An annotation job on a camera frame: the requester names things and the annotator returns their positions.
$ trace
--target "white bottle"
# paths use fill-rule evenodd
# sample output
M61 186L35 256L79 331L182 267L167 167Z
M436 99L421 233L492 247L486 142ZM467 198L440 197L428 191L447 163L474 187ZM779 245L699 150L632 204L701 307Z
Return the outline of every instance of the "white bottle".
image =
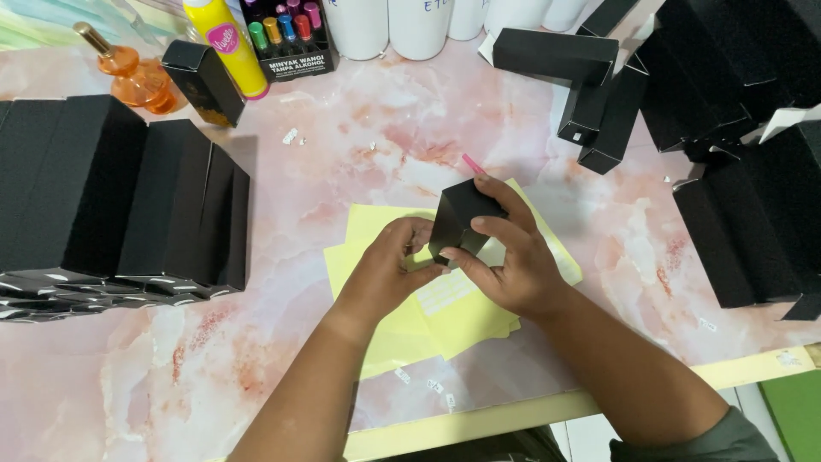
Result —
M552 0L493 0L484 19L484 31L499 38L503 27L538 29Z
M388 0L393 49L414 61L439 54L445 46L452 7L453 0Z
M388 46L388 0L322 0L337 51L364 61Z
M482 31L490 0L450 0L453 2L447 36L454 40L474 39Z
M569 30L579 19L589 0L555 0L544 15L542 25L553 32Z

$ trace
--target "marble table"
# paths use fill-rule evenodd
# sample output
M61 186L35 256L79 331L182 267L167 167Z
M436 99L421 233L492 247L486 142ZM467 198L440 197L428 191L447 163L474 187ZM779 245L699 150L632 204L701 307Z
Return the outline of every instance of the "marble table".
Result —
M191 118L252 177L244 293L186 307L113 309L40 325L0 323L0 447L15 462L203 462L224 456L332 302L322 249L343 242L352 202L435 207L470 176L469 153L514 177L585 280L580 290L694 366L821 340L776 322L788 305L722 310L671 196L690 174L659 154L639 117L622 165L576 163L554 133L567 88L491 68L477 43L436 58L342 60L277 84L237 129ZM0 53L0 99L107 93L86 48ZM156 116L140 111L148 120ZM300 146L282 143L291 129ZM369 145L375 143L375 150ZM451 361L362 381L352 431L556 394L576 381L528 322Z

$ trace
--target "gray sleeve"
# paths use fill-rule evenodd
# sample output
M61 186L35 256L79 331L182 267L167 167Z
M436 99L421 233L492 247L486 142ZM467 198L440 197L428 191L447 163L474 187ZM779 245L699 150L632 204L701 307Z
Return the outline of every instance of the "gray sleeve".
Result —
M611 440L610 451L612 462L778 462L759 429L733 406L694 440L656 448Z

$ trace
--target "gold cap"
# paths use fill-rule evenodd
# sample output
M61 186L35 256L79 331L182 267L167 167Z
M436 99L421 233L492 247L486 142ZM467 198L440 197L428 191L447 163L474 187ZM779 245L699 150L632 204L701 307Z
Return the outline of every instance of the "gold cap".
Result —
M103 38L100 33L87 22L76 22L73 27L74 31L80 35L86 42L88 42L101 58L110 58L114 56L114 47Z
M272 44L281 44L282 43L282 36L279 34L279 26L277 25L277 18L275 17L267 17L263 19L262 25L265 26L265 30L268 32L268 39L271 40Z

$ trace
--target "left hand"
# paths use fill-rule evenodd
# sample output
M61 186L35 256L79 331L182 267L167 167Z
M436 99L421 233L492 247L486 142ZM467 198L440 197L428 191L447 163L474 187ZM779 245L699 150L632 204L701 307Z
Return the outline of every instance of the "left hand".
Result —
M417 289L450 273L448 267L434 263L407 270L405 257L422 250L432 228L433 221L419 217L397 218L385 226L365 250L334 307L375 327Z

